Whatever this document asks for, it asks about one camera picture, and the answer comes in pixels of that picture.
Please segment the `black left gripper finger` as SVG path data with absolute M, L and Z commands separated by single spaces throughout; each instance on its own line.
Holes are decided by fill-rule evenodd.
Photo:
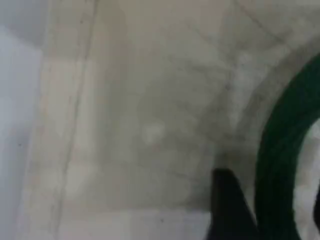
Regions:
M 313 221 L 317 227 L 320 227 L 320 186 L 317 187 L 316 198 L 313 206 Z
M 253 215 L 240 184 L 227 168 L 212 172 L 208 240 L 258 240 Z

